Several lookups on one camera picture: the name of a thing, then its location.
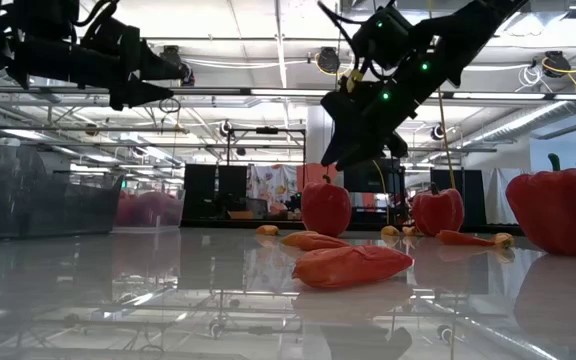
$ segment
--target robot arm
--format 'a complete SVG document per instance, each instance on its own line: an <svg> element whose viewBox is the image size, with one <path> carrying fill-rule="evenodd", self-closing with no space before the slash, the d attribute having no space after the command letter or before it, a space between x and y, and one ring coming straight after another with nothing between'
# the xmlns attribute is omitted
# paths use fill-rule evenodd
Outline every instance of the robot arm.
<svg viewBox="0 0 576 360"><path fill-rule="evenodd" d="M0 70L25 89L29 75L107 88L115 110L172 97L143 80L194 82L187 67L153 54L138 28L112 17L118 1L100 0L82 22L79 0L0 1ZM88 30L77 44L82 26Z"/></svg>
<svg viewBox="0 0 576 360"><path fill-rule="evenodd" d="M461 85L461 73L492 38L495 31L528 0L473 0L452 15L427 19L416 26L392 7L366 20L350 43L357 61L350 76L342 77L340 90L321 101L335 121L335 133L321 164L337 162L337 169L384 156L388 146L395 157L407 155L407 144L395 132L446 80ZM340 18L321 2L319 6L340 26ZM439 37L434 48L433 38ZM382 69L396 67L382 76ZM370 69L379 81L363 81Z"/></svg>

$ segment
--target white wall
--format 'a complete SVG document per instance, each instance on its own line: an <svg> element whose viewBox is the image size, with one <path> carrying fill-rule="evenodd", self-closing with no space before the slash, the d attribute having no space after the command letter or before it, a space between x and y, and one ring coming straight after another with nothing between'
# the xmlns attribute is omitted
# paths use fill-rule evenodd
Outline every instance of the white wall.
<svg viewBox="0 0 576 360"><path fill-rule="evenodd" d="M532 171L551 171L548 154L559 156L562 169L576 168L576 132L551 140L530 140Z"/></svg>
<svg viewBox="0 0 576 360"><path fill-rule="evenodd" d="M515 144L495 146L496 153L468 154L463 164L472 170L521 169L528 172L531 170L530 146L530 138L523 136Z"/></svg>

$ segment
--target toy carrot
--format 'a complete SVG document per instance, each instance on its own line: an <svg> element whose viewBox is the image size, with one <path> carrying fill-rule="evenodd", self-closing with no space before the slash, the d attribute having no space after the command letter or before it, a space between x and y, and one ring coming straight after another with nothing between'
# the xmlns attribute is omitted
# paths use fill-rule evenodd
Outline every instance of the toy carrot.
<svg viewBox="0 0 576 360"><path fill-rule="evenodd" d="M509 248L514 244L512 235L505 233L493 236L492 240L485 240L456 231L442 230L437 235L437 239L444 245L499 246Z"/></svg>
<svg viewBox="0 0 576 360"><path fill-rule="evenodd" d="M287 246L298 247L303 251L317 249L334 249L350 246L347 242L334 237L317 234L314 232L298 232L281 239L281 243Z"/></svg>

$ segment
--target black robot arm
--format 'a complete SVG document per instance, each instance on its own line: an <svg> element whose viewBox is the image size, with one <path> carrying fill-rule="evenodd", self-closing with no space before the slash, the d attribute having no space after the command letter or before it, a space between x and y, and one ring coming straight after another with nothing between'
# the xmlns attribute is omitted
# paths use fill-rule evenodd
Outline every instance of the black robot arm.
<svg viewBox="0 0 576 360"><path fill-rule="evenodd" d="M350 39L356 61L340 89L328 93L321 105L335 121L335 132L322 158L338 170L384 156L387 146L395 157L407 155L407 144L395 132L446 80L461 85L461 73L493 37L495 31L528 0L474 0L452 15L426 19L412 26L390 2L362 23ZM319 6L340 26L347 21ZM439 40L434 46L435 37ZM396 70L388 76L375 71ZM363 81L368 70L379 79Z"/></svg>

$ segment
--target curtain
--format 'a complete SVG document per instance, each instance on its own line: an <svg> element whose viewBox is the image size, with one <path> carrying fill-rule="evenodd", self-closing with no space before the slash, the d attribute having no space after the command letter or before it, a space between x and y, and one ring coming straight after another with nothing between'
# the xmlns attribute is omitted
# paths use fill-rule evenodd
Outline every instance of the curtain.
<svg viewBox="0 0 576 360"><path fill-rule="evenodd" d="M512 179L521 174L521 169L481 171L488 224L517 224L517 219L506 199L506 188Z"/></svg>
<svg viewBox="0 0 576 360"><path fill-rule="evenodd" d="M252 166L248 180L248 194L272 204L290 200L297 193L297 168L289 165Z"/></svg>

